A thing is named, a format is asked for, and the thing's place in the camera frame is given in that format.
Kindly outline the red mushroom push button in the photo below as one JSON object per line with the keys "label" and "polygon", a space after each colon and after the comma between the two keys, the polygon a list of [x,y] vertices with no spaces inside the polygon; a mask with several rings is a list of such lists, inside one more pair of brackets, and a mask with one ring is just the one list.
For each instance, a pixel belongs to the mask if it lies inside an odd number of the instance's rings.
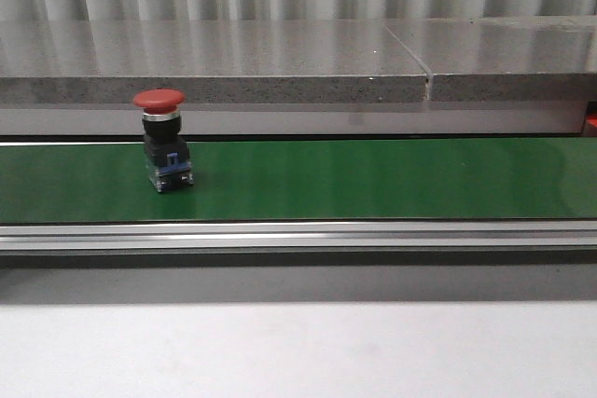
{"label": "red mushroom push button", "polygon": [[185,93],[177,89],[149,89],[132,100],[143,109],[147,175],[158,193],[194,185],[189,148],[179,135],[179,105],[185,99]]}

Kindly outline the grey stone slab left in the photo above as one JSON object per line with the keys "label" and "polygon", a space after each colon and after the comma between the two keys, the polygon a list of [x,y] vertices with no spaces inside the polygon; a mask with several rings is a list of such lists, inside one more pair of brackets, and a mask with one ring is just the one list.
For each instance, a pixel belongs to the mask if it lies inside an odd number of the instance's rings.
{"label": "grey stone slab left", "polygon": [[417,103],[424,69],[378,21],[5,21],[1,102]]}

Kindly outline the grey stone slab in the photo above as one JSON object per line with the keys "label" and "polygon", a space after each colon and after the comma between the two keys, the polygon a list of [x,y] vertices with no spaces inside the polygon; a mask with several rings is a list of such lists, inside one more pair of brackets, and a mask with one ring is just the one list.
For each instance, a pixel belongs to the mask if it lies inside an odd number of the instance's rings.
{"label": "grey stone slab", "polygon": [[388,20],[434,103],[593,102],[595,27],[554,18]]}
{"label": "grey stone slab", "polygon": [[5,21],[1,102],[417,103],[424,69],[378,21]]}

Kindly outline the green conveyor belt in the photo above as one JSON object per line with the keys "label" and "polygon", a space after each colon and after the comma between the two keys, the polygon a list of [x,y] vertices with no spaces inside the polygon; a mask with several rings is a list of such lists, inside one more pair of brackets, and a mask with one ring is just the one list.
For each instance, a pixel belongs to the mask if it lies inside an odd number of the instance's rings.
{"label": "green conveyor belt", "polygon": [[592,219],[591,138],[228,141],[189,147],[193,186],[159,193],[144,148],[1,150],[5,224]]}

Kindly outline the grey stone slab right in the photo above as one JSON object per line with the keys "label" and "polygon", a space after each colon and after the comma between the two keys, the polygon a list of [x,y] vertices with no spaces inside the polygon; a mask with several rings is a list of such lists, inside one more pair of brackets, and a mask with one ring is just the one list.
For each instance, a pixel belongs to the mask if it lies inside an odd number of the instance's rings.
{"label": "grey stone slab right", "polygon": [[554,18],[388,20],[434,103],[593,102],[595,27]]}

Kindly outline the aluminium conveyor side rail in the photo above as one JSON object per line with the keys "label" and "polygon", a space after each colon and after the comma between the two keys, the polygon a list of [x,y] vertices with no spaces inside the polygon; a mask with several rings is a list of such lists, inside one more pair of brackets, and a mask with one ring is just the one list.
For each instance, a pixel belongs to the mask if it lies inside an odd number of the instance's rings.
{"label": "aluminium conveyor side rail", "polygon": [[579,251],[593,220],[279,221],[2,226],[3,255]]}

